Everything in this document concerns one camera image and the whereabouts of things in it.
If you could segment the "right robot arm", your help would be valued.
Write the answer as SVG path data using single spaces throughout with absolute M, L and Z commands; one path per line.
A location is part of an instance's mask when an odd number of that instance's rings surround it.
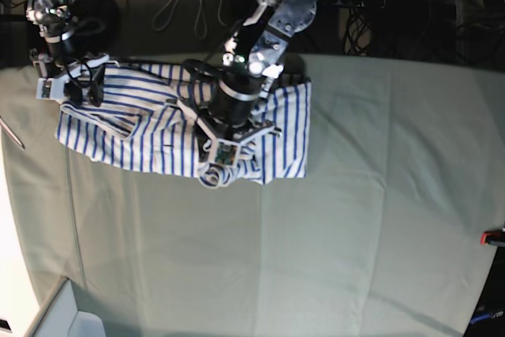
M 37 98 L 100 107 L 109 50 L 120 28 L 115 0 L 28 0 L 26 17 L 45 43 L 30 52 Z

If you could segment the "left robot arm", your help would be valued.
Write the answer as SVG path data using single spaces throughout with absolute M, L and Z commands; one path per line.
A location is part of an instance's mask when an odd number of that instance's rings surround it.
M 222 67 L 195 59 L 181 64 L 190 75 L 189 95 L 174 105 L 193 123 L 201 163 L 235 167 L 249 144 L 281 133 L 272 121 L 255 121 L 253 108 L 283 72 L 283 55 L 315 19 L 317 2 L 257 0 L 223 44 Z

